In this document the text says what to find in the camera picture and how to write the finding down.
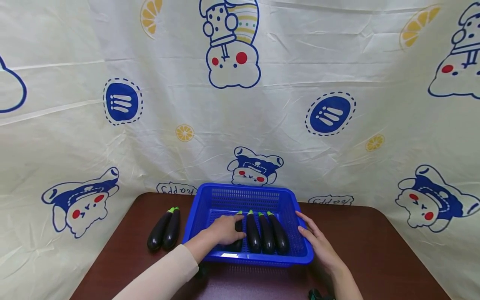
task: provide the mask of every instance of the lemon slice print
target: lemon slice print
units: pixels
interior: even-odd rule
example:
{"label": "lemon slice print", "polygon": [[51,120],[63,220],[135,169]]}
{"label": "lemon slice print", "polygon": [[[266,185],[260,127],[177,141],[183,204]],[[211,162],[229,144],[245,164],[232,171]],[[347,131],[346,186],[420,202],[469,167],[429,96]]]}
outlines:
{"label": "lemon slice print", "polygon": [[188,142],[193,138],[195,132],[193,131],[193,128],[191,126],[182,124],[177,127],[176,134],[179,140],[181,140],[182,142]]}
{"label": "lemon slice print", "polygon": [[374,151],[380,148],[385,142],[385,137],[381,134],[374,135],[365,145],[367,151]]}
{"label": "lemon slice print", "polygon": [[411,47],[419,37],[422,29],[437,16],[439,5],[432,5],[417,12],[400,32],[400,46],[403,50]]}
{"label": "lemon slice print", "polygon": [[145,33],[154,38],[156,25],[159,23],[159,13],[162,8],[162,0],[146,0],[140,11],[140,22]]}

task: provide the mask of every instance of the wooden table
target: wooden table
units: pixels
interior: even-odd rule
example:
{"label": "wooden table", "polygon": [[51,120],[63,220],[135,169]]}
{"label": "wooden table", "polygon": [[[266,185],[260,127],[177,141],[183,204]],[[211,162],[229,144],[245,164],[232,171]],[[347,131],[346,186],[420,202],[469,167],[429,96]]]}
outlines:
{"label": "wooden table", "polygon": [[[110,300],[165,252],[150,254],[146,240],[172,206],[181,211],[184,232],[193,196],[140,195],[71,297]],[[369,207],[301,203],[349,266],[365,300],[449,300],[413,251],[379,211]],[[301,300],[311,288],[326,293],[315,264],[288,269],[206,264],[176,300]]]}

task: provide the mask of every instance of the white sleeve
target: white sleeve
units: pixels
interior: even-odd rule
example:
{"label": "white sleeve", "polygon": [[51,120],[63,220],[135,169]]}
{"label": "white sleeve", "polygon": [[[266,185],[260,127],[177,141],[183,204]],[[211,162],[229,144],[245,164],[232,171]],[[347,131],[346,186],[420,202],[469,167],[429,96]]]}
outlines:
{"label": "white sleeve", "polygon": [[179,245],[146,269],[113,300],[170,300],[198,272],[190,251]]}

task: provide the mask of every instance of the right hand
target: right hand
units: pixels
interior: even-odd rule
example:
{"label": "right hand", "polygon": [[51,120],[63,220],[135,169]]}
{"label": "right hand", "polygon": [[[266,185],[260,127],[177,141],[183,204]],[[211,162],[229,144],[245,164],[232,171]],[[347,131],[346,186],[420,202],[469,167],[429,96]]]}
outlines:
{"label": "right hand", "polygon": [[244,218],[242,215],[221,216],[217,218],[209,228],[205,229],[209,235],[216,238],[220,245],[230,245],[231,243],[246,237],[245,232],[237,232],[235,223]]}
{"label": "right hand", "polygon": [[330,242],[326,239],[325,235],[318,229],[315,222],[299,211],[296,211],[296,213],[297,216],[305,221],[305,223],[307,223],[308,227],[311,229],[310,232],[308,229],[299,226],[298,229],[300,234],[312,244],[315,254],[326,268],[326,271],[328,273],[332,273],[345,267],[345,264],[335,252]]}

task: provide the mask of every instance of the person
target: person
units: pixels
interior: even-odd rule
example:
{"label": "person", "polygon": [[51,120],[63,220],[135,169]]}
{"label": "person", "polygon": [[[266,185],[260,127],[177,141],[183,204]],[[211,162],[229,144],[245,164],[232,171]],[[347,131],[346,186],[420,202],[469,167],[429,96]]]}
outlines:
{"label": "person", "polygon": [[[317,225],[301,212],[296,213],[310,228],[299,226],[299,232],[312,244],[316,256],[331,276],[336,300],[363,300],[351,272]],[[198,264],[216,245],[230,245],[245,238],[244,232],[235,230],[235,222],[243,218],[234,215],[216,219],[210,227],[141,273],[113,300],[170,300],[198,272]]]}

